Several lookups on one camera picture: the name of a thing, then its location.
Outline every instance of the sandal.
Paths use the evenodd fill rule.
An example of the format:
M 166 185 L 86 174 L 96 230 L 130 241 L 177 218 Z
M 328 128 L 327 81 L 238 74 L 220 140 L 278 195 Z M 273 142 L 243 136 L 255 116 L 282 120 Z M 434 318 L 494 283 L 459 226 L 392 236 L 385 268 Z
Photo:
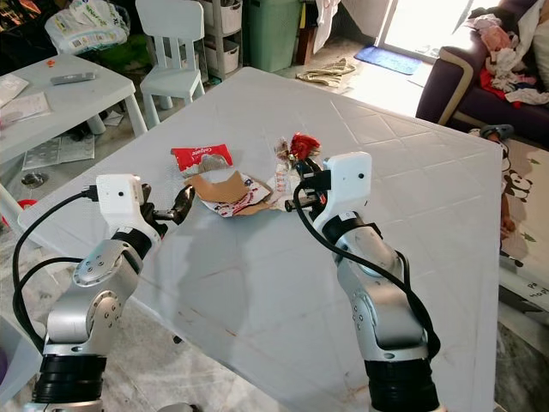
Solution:
M 491 133 L 498 133 L 500 141 L 509 139 L 515 133 L 515 128 L 510 124 L 488 124 L 480 129 L 480 137 L 486 139 Z

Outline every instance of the white table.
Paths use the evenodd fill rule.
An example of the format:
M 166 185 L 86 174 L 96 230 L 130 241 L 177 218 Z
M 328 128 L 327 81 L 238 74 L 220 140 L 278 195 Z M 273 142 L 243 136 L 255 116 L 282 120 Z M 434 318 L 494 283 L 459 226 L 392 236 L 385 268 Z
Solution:
M 184 184 L 174 147 L 225 142 L 239 171 L 267 180 L 272 147 L 298 130 L 320 139 L 322 157 L 371 153 L 365 216 L 410 257 L 413 288 L 443 343 L 432 363 L 439 396 L 453 412 L 492 410 L 501 153 L 482 139 L 244 69 L 25 210 L 20 223 L 28 227 L 102 173 L 140 175 L 165 208 Z M 79 201 L 35 240 L 83 257 L 106 235 L 97 204 Z M 135 299 L 290 410 L 366 410 L 347 297 L 331 253 L 295 214 L 223 219 L 196 201 L 147 259 Z
M 54 60 L 49 67 L 47 62 Z M 90 82 L 53 86 L 52 77 L 75 73 L 95 73 Z M 136 136 L 147 131 L 134 92 L 134 83 L 111 70 L 82 58 L 62 54 L 31 64 L 12 73 L 29 82 L 17 97 L 45 92 L 51 114 L 9 124 L 0 130 L 0 163 L 9 161 L 27 150 L 88 121 L 93 133 L 105 131 L 99 112 L 124 100 Z M 0 214 L 15 227 L 21 207 L 0 185 Z

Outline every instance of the clothing pile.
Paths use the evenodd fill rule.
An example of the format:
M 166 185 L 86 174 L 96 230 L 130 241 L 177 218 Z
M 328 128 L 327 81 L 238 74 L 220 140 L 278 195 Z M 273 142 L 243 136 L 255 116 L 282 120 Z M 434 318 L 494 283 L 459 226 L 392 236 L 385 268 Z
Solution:
M 490 52 L 486 66 L 480 72 L 481 87 L 511 102 L 514 107 L 520 107 L 521 103 L 548 104 L 549 93 L 544 90 L 543 83 L 528 74 L 530 70 L 522 61 L 538 24 L 535 14 L 527 12 L 516 24 L 507 10 L 492 8 L 484 12 L 473 14 L 468 21 Z

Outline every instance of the purple sofa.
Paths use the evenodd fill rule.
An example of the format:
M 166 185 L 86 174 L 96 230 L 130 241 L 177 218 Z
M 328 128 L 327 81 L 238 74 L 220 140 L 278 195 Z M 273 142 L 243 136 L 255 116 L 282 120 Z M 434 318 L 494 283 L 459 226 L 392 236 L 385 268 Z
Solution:
M 535 0 L 503 0 L 500 7 L 517 19 Z M 549 147 L 549 108 L 523 104 L 519 109 L 480 87 L 479 72 L 488 50 L 480 36 L 461 26 L 441 48 L 419 101 L 416 118 L 468 131 L 484 124 L 508 123 L 516 134 Z

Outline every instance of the tiled floor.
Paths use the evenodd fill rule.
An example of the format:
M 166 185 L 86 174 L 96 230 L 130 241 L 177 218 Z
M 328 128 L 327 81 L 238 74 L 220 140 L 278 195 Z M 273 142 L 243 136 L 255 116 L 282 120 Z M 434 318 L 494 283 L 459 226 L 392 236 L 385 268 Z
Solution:
M 345 57 L 357 65 L 354 73 L 345 76 L 338 88 L 315 86 L 413 116 L 422 87 L 409 82 L 407 76 L 354 60 L 353 55 L 360 48 L 360 44 L 349 40 L 331 40 L 309 66 L 292 67 L 278 74 L 294 78 L 300 71 Z M 175 103 L 171 111 L 159 112 L 160 118 L 166 118 L 183 106 L 181 101 L 175 100 Z M 15 197 L 40 199 L 133 138 L 130 122 L 125 116 L 117 128 L 108 127 L 107 132 L 99 136 L 93 161 L 44 168 L 41 172 L 47 173 L 50 179 L 39 189 L 30 191 L 19 183 L 22 162 L 19 160 L 11 165 L 11 173 L 3 171 L 3 182 L 6 183 L 6 176 L 11 176 L 6 185 Z M 13 293 L 10 257 L 15 236 L 1 226 L 0 245 L 0 311 L 8 313 Z M 27 251 L 24 256 L 26 261 L 22 264 L 23 268 L 43 259 L 40 251 Z M 34 318 L 45 320 L 48 308 L 66 288 L 68 280 L 69 272 L 57 269 L 51 273 L 44 272 L 29 282 L 26 299 Z M 528 324 L 528 320 L 523 320 L 521 314 L 506 308 L 500 309 L 500 318 L 504 320 L 505 326 L 500 325 L 498 334 L 497 400 L 509 412 L 548 410 L 547 392 L 543 391 L 540 384 L 549 381 L 546 357 L 549 350 L 543 350 L 547 348 L 549 339 L 540 338 L 546 330 Z M 532 346 L 516 333 L 525 337 Z M 28 385 L 2 410 L 21 410 L 21 406 L 30 398 L 31 385 Z M 141 313 L 132 302 L 125 308 L 122 330 L 109 357 L 103 400 L 107 411 L 149 412 L 175 402 L 198 403 L 204 407 L 205 412 L 286 411 L 275 400 L 201 354 L 187 342 L 173 343 L 172 334 Z

